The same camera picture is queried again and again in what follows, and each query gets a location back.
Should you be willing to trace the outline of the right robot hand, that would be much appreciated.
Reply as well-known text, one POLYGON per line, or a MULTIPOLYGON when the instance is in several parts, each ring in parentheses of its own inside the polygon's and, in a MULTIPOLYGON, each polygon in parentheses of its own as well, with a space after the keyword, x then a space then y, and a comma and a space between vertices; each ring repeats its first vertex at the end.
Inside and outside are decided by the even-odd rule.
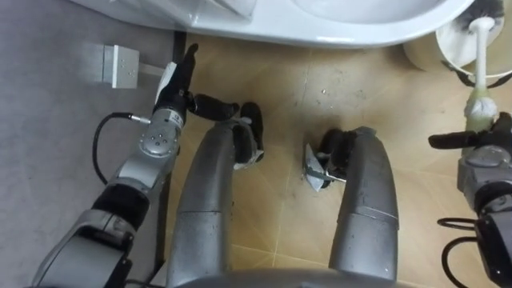
POLYGON ((511 154, 511 115, 500 112, 498 119, 487 130, 434 134, 428 137, 428 142, 438 150, 497 146, 511 154))

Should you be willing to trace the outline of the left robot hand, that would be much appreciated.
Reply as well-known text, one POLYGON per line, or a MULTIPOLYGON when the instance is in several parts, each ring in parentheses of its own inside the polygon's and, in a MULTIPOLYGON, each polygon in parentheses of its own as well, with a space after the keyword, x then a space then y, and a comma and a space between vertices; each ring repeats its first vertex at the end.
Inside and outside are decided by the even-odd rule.
POLYGON ((223 102, 209 95, 193 94, 190 91, 196 65, 195 54, 198 49, 197 43, 188 47, 183 59, 176 65, 170 80, 159 92, 154 112, 161 109, 174 110, 182 116, 183 121, 186 120, 187 111, 211 121, 229 120, 239 112, 239 104, 223 102))

